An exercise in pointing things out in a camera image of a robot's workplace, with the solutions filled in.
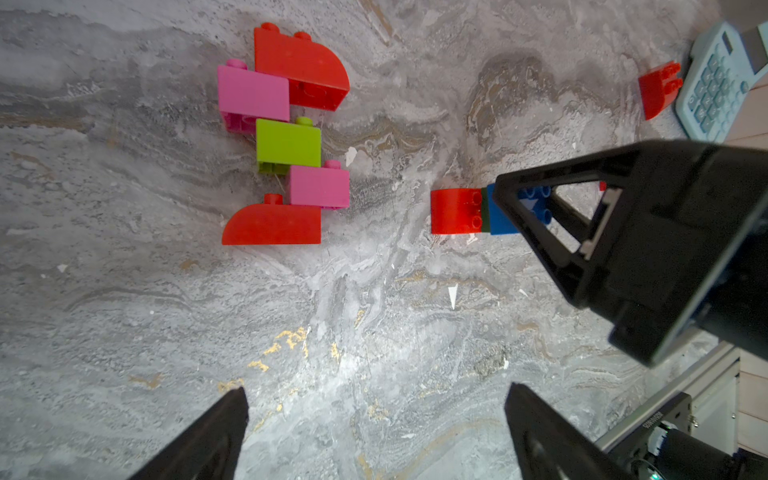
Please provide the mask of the pink lego brick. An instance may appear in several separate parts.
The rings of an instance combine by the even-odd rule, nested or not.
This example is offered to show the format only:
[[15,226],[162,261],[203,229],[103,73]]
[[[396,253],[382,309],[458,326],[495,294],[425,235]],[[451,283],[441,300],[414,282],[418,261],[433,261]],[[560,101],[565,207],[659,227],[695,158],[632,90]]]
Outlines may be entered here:
[[230,133],[254,134],[258,119],[290,121],[289,81],[229,59],[217,67],[218,108]]
[[289,201],[291,205],[346,209],[350,206],[350,172],[341,162],[327,160],[320,167],[290,167]]

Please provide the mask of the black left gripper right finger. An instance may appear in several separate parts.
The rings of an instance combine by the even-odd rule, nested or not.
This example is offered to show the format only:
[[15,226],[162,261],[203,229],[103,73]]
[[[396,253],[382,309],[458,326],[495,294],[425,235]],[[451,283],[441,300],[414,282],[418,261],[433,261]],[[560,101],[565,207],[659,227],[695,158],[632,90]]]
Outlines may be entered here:
[[504,412],[523,478],[632,477],[528,386],[510,386]]

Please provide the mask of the red lego brick front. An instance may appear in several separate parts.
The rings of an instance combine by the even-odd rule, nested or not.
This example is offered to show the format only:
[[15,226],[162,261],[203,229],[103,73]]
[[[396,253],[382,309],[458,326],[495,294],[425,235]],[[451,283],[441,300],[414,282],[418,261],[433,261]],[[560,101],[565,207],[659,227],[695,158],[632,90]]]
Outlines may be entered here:
[[473,234],[482,231],[482,193],[476,188],[430,192],[433,235]]

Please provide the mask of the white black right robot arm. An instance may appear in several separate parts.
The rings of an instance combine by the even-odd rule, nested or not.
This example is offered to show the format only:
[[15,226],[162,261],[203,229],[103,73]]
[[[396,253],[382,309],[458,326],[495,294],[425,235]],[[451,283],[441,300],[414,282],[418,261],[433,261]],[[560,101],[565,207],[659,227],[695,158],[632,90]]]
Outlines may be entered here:
[[[602,182],[591,217],[557,195],[568,250],[521,202],[536,187]],[[610,342],[654,366],[703,330],[767,354],[767,154],[646,140],[499,175],[492,195],[574,307],[610,321]]]

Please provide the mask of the lime green lego brick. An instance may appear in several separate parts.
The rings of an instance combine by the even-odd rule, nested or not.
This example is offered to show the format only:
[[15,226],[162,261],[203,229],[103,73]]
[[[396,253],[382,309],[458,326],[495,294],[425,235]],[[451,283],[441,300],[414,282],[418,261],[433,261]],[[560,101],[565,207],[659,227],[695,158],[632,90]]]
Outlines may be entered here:
[[294,123],[256,121],[259,173],[287,175],[291,166],[320,167],[321,151],[321,130],[308,117],[298,117]]

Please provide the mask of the dark green lego brick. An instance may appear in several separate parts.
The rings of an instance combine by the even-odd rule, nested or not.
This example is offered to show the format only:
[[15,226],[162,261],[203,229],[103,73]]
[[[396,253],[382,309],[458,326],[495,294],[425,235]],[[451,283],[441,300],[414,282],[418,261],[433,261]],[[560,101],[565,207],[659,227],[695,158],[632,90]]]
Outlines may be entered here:
[[481,219],[482,219],[481,231],[483,233],[490,233],[491,220],[490,220],[490,213],[489,213],[488,194],[487,194],[486,188],[481,189]]

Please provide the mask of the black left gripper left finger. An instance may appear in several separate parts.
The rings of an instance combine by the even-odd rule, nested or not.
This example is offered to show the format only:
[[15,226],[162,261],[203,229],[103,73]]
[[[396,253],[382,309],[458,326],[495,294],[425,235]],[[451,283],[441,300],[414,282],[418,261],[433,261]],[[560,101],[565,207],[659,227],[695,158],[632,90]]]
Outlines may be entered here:
[[227,392],[131,480],[232,479],[248,420],[245,390]]

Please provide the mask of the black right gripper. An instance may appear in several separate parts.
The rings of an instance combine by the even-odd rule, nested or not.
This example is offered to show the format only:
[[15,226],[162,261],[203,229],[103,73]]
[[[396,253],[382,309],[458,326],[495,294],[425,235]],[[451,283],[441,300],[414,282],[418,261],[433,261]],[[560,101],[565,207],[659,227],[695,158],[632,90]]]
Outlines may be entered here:
[[[703,330],[767,354],[767,154],[692,141],[644,141],[499,175],[493,200],[564,298],[588,305],[593,268],[519,199],[520,190],[604,182],[622,187],[591,308],[610,342],[653,366]],[[559,195],[548,209],[579,243],[592,221]]]

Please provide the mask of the red lego brick base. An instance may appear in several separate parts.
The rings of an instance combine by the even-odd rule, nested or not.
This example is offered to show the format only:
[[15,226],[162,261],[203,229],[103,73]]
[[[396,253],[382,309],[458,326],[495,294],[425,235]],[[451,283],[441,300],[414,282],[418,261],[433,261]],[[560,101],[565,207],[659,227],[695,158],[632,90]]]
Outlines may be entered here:
[[303,245],[322,242],[319,207],[286,205],[280,194],[246,206],[227,222],[223,245]]

